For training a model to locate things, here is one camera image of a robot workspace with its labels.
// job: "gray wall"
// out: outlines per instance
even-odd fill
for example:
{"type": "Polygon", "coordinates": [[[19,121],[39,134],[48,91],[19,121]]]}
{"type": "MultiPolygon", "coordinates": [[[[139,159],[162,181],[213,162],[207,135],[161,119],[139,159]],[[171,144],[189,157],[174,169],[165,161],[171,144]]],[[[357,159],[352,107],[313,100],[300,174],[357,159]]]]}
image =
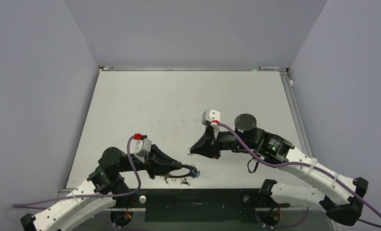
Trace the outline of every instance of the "gray wall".
{"type": "Polygon", "coordinates": [[[105,66],[289,67],[327,0],[66,0],[105,66]]]}
{"type": "MultiPolygon", "coordinates": [[[[329,0],[290,75],[314,156],[369,180],[381,211],[381,0],[329,0]]],[[[381,224],[367,208],[362,218],[381,224]]]]}
{"type": "Polygon", "coordinates": [[[98,68],[62,0],[0,0],[0,231],[67,181],[98,68]]]}

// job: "wire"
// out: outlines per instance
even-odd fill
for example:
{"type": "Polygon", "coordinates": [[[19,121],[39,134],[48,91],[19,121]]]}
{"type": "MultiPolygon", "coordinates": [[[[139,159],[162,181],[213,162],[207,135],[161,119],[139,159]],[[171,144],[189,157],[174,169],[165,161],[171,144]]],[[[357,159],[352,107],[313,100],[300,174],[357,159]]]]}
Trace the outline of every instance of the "wire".
{"type": "Polygon", "coordinates": [[[250,165],[250,162],[252,160],[254,160],[254,158],[252,158],[251,160],[249,160],[249,162],[247,162],[247,170],[249,170],[249,173],[255,173],[257,171],[257,167],[258,167],[258,162],[256,162],[253,171],[250,170],[249,165],[250,165]]]}
{"type": "MultiPolygon", "coordinates": [[[[218,126],[221,126],[221,127],[224,127],[226,128],[236,139],[237,141],[243,146],[243,148],[245,148],[245,150],[254,158],[256,159],[258,162],[262,163],[263,165],[265,166],[268,166],[268,167],[273,167],[273,168],[277,168],[277,167],[283,167],[283,166],[287,166],[287,165],[301,165],[301,166],[305,166],[305,167],[311,167],[310,164],[307,164],[307,163],[302,163],[302,162],[286,162],[286,163],[281,163],[281,164],[270,164],[270,163],[267,163],[266,161],[262,160],[261,158],[257,157],[257,155],[255,155],[252,150],[250,150],[249,147],[247,147],[247,145],[244,143],[244,141],[237,135],[237,133],[235,131],[233,131],[231,129],[231,127],[227,126],[226,124],[222,124],[222,123],[217,123],[218,126]]],[[[317,166],[314,166],[314,169],[315,170],[318,170],[320,172],[322,172],[323,174],[327,175],[328,177],[334,179],[335,177],[330,174],[329,172],[317,167],[317,166]]],[[[373,206],[371,206],[366,200],[364,200],[362,197],[360,197],[358,194],[356,194],[356,192],[352,191],[348,186],[346,186],[342,181],[340,181],[339,179],[336,179],[336,182],[338,184],[340,184],[344,189],[346,189],[348,192],[350,192],[356,199],[358,199],[359,201],[361,201],[364,205],[366,205],[368,208],[370,208],[376,215],[378,215],[378,217],[380,217],[381,219],[381,213],[375,209],[373,206]]],[[[377,227],[377,228],[381,228],[381,225],[378,225],[378,224],[375,224],[375,223],[372,223],[372,222],[369,222],[369,221],[365,221],[365,220],[362,220],[362,219],[358,219],[358,221],[360,222],[363,222],[365,224],[368,224],[368,225],[371,225],[373,227],[377,227]]]]}
{"type": "Polygon", "coordinates": [[[104,220],[105,222],[107,222],[107,224],[109,224],[109,225],[113,228],[114,231],[118,231],[117,227],[115,227],[114,224],[111,223],[111,221],[109,221],[107,218],[103,217],[103,216],[100,215],[100,214],[96,214],[96,217],[101,218],[102,220],[104,220]]]}
{"type": "Polygon", "coordinates": [[[271,213],[274,209],[275,209],[275,208],[272,207],[272,208],[266,213],[266,215],[264,216],[264,218],[263,218],[263,219],[260,219],[260,220],[262,220],[263,223],[264,223],[264,221],[267,220],[268,216],[270,215],[270,213],[271,213]]]}
{"type": "Polygon", "coordinates": [[[292,228],[292,227],[299,226],[305,221],[305,219],[308,217],[308,214],[309,214],[309,208],[307,207],[303,218],[301,218],[301,220],[299,220],[297,223],[291,224],[291,225],[273,226],[273,229],[285,229],[285,228],[292,228]]]}
{"type": "MultiPolygon", "coordinates": [[[[132,170],[134,171],[135,176],[137,177],[138,180],[138,187],[130,192],[126,193],[120,193],[120,194],[110,194],[110,195],[104,195],[104,194],[82,194],[82,195],[75,195],[76,198],[80,197],[123,197],[123,196],[129,196],[134,193],[136,193],[140,188],[141,188],[141,179],[140,176],[138,175],[138,171],[134,166],[134,162],[132,161],[131,153],[129,151],[129,145],[131,141],[134,139],[134,136],[131,136],[128,139],[127,142],[127,156],[128,156],[128,161],[132,167],[132,170]]],[[[33,207],[31,205],[38,205],[42,203],[47,203],[47,202],[52,202],[52,201],[59,201],[59,200],[67,200],[67,199],[73,199],[73,196],[63,196],[63,197],[57,197],[57,198],[51,198],[51,199],[46,199],[46,200],[41,200],[41,201],[35,201],[35,202],[29,202],[29,203],[21,203],[21,204],[12,204],[13,207],[15,208],[31,208],[34,209],[36,207],[33,207]]]]}

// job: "black cylindrical motor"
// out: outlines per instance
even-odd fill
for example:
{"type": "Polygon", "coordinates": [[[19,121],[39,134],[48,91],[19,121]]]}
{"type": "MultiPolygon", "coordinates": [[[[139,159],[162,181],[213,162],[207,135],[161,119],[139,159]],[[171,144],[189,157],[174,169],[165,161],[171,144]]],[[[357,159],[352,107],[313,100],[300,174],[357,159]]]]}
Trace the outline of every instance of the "black cylindrical motor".
{"type": "Polygon", "coordinates": [[[234,120],[235,132],[242,139],[250,139],[257,133],[257,120],[251,114],[241,114],[234,120]]]}

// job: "red clip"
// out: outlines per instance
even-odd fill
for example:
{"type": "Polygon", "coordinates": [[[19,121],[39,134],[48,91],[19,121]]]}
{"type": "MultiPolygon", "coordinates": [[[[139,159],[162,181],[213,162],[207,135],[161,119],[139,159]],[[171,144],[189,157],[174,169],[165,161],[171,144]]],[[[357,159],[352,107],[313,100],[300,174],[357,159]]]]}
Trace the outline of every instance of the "red clip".
{"type": "Polygon", "coordinates": [[[141,140],[141,133],[135,133],[134,134],[134,139],[135,140],[141,140]]]}

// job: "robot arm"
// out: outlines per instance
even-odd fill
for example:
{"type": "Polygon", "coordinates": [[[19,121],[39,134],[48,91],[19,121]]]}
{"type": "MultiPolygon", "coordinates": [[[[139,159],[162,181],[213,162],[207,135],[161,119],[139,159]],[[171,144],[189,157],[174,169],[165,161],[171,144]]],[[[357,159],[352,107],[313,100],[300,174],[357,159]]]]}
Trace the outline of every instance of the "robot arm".
{"type": "MultiPolygon", "coordinates": [[[[199,171],[183,165],[167,156],[146,136],[139,136],[136,151],[132,155],[136,170],[146,170],[151,179],[181,168],[188,168],[187,176],[197,177],[199,171]]],[[[73,228],[106,208],[126,206],[128,195],[133,192],[124,183],[120,172],[132,171],[128,155],[115,147],[107,148],[98,161],[99,166],[75,190],[70,199],[60,200],[53,206],[35,215],[21,218],[25,231],[71,231],[73,228]]]]}
{"type": "MultiPolygon", "coordinates": [[[[220,112],[206,110],[202,116],[202,124],[206,126],[204,135],[191,147],[191,154],[200,154],[208,158],[218,159],[221,150],[235,153],[248,153],[230,131],[219,131],[220,112]]],[[[315,188],[306,188],[281,184],[276,181],[265,181],[260,190],[262,195],[276,203],[308,206],[323,212],[332,220],[354,225],[361,215],[363,203],[336,182],[339,179],[349,189],[363,197],[368,182],[363,178],[352,179],[335,173],[318,163],[317,159],[302,153],[286,139],[256,127],[256,119],[250,114],[242,114],[235,119],[234,133],[257,156],[264,159],[269,166],[288,162],[307,163],[307,166],[284,165],[278,169],[289,172],[315,188]],[[330,178],[322,169],[335,176],[330,178]]]]}

